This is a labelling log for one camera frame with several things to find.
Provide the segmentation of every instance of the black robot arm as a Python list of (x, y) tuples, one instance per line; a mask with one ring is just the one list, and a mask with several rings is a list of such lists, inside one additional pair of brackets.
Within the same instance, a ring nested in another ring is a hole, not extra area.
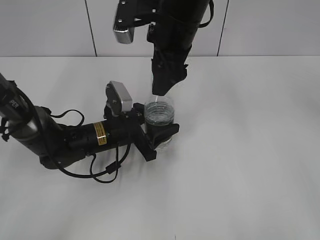
[[(121, 82), (111, 81), (106, 86), (107, 102), (105, 120), (76, 126), (58, 124), (53, 118), (63, 117), (69, 111), (54, 116), (46, 107), (34, 106), (31, 100), (15, 84), (0, 74), (0, 134), (5, 141), (15, 138), (39, 156), (40, 163), (47, 169), (59, 169), (76, 178), (95, 178), (104, 174), (118, 173), (121, 163), (134, 144), (146, 161), (156, 159), (156, 147), (179, 131), (178, 124), (156, 127), (145, 133), (144, 105), (132, 104), (132, 99)], [(118, 160), (118, 147), (126, 146), (125, 156)], [(93, 174), (92, 164), (96, 153), (116, 149), (117, 159), (105, 171)], [(94, 156), (89, 175), (80, 175), (65, 170), (65, 167)]]
[[(201, 24), (208, 5), (210, 19)], [(135, 27), (152, 23), (147, 34), (154, 45), (152, 93), (164, 96), (187, 77), (185, 61), (194, 37), (213, 16), (213, 0), (119, 0), (113, 31), (118, 42), (129, 44)]]

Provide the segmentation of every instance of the yellow label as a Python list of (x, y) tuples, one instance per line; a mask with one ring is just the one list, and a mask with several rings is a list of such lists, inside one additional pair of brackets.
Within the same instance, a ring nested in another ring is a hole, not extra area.
[(102, 122), (96, 122), (93, 124), (93, 126), (99, 146), (107, 144), (107, 135)]

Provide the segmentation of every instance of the black end effector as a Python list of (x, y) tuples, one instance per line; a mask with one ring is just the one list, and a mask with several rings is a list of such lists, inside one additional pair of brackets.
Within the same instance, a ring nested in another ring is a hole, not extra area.
[(147, 41), (154, 44), (154, 52), (152, 58), (152, 94), (164, 96), (167, 92), (177, 83), (186, 79), (187, 77), (187, 64), (185, 61), (191, 50), (174, 49), (162, 50), (162, 45), (166, 45), (162, 41), (164, 36), (158, 36), (161, 31), (156, 31), (155, 25), (150, 25), (148, 29)]

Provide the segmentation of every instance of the wire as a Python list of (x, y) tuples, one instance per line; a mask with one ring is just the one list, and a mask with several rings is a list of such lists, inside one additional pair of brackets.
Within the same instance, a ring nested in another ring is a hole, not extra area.
[[(93, 172), (92, 172), (92, 168), (93, 168), (93, 165), (94, 165), (94, 162), (96, 160), (96, 155), (93, 154), (93, 159), (92, 159), (92, 162), (90, 164), (90, 174), (93, 176)], [(116, 180), (117, 176), (118, 176), (118, 172), (119, 172), (119, 168), (118, 168), (118, 165), (119, 165), (119, 146), (116, 145), (116, 156), (115, 156), (115, 176), (112, 180), (108, 180), (108, 181), (103, 181), (103, 180), (100, 180), (98, 178), (96, 178), (95, 176), (93, 177), (94, 180), (96, 180), (98, 183), (101, 183), (101, 184), (110, 184), (112, 183), (114, 180)]]
[(31, 102), (31, 100), (27, 97), (27, 95), (21, 91), (18, 87), (16, 88), (18, 94), (25, 100), (25, 102), (27, 103), (29, 109), (31, 110), (33, 117), (34, 117), (34, 121), (36, 124), (36, 127), (38, 128), (38, 131), (40, 133), (40, 136), (42, 137), (42, 142), (44, 145), (44, 148), (46, 150), (47, 156), (49, 157), (49, 159), (53, 162), (53, 164), (64, 174), (73, 177), (73, 178), (78, 178), (78, 179), (92, 179), (92, 178), (96, 178), (96, 177), (100, 177), (102, 175), (105, 175), (108, 173), (107, 170), (96, 173), (96, 174), (90, 174), (90, 175), (84, 175), (84, 174), (76, 174), (73, 172), (69, 172), (67, 170), (65, 170), (62, 166), (60, 166), (60, 164), (58, 163), (58, 161), (52, 156), (52, 153), (50, 151), (50, 148), (48, 146), (48, 142), (44, 133), (44, 129), (42, 127), (38, 112), (35, 108), (35, 106), (33, 105), (33, 103)]
[[(103, 180), (100, 180), (96, 177), (93, 177), (94, 180), (96, 180), (97, 182), (99, 183), (102, 183), (102, 184), (110, 184), (112, 183), (114, 180), (116, 180), (117, 176), (118, 176), (118, 172), (119, 172), (119, 167), (121, 166), (121, 164), (124, 162), (124, 160), (127, 158), (129, 152), (130, 152), (130, 147), (131, 147), (131, 144), (128, 144), (126, 146), (126, 150), (125, 150), (125, 153), (123, 155), (123, 157), (120, 159), (120, 161), (118, 161), (119, 159), (119, 146), (117, 145), (116, 146), (116, 156), (115, 156), (115, 176), (112, 180), (108, 180), (108, 181), (103, 181)], [(90, 164), (90, 174), (91, 175), (94, 175), (93, 172), (92, 172), (92, 169), (93, 169), (93, 165), (94, 165), (94, 162), (96, 160), (96, 154), (93, 154), (93, 159), (91, 161), (91, 164)]]
[(60, 118), (63, 118), (69, 112), (77, 112), (78, 114), (81, 115), (82, 119), (81, 119), (80, 123), (78, 125), (74, 126), (74, 127), (78, 128), (78, 127), (82, 126), (82, 124), (84, 124), (85, 116), (83, 115), (82, 112), (80, 112), (80, 111), (78, 111), (76, 109), (69, 109), (68, 111), (65, 111), (64, 113), (62, 113), (60, 115), (52, 115), (52, 114), (50, 114), (50, 117), (55, 118), (55, 119), (60, 119)]
[(210, 8), (210, 19), (209, 19), (209, 21), (200, 24), (199, 25), (200, 29), (201, 28), (205, 28), (206, 26), (208, 26), (211, 23), (212, 19), (214, 18), (214, 15), (215, 15), (215, 2), (214, 2), (214, 0), (210, 0), (209, 8)]
[(124, 153), (123, 157), (119, 161), (120, 164), (122, 164), (124, 162), (124, 160), (127, 158), (128, 154), (130, 152), (130, 147), (131, 147), (131, 143), (126, 146), (125, 153)]

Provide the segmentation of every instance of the white wall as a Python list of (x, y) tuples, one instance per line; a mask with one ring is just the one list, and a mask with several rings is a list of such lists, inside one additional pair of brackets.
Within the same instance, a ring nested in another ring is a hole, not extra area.
[[(136, 28), (133, 44), (124, 45), (117, 43), (111, 29), (118, 2), (118, 0), (87, 0), (97, 55), (153, 55), (153, 45), (146, 40), (147, 26)], [(193, 56), (217, 55), (227, 0), (214, 0), (214, 3), (214, 19), (208, 27), (198, 30), (191, 50), (191, 55)], [(203, 18), (203, 22), (206, 22), (209, 19), (209, 12), (208, 8)]]
[[(213, 22), (198, 31), (193, 56), (217, 55), (228, 0), (214, 2)], [(117, 4), (87, 0), (97, 55), (151, 56), (147, 27), (136, 29), (131, 45), (116, 42)], [(230, 0), (219, 56), (320, 55), (319, 10), (319, 0)], [(1, 57), (94, 55), (85, 0), (0, 1)]]
[(1, 0), (0, 56), (94, 56), (83, 0)]
[(319, 12), (319, 0), (230, 0), (219, 55), (320, 55)]

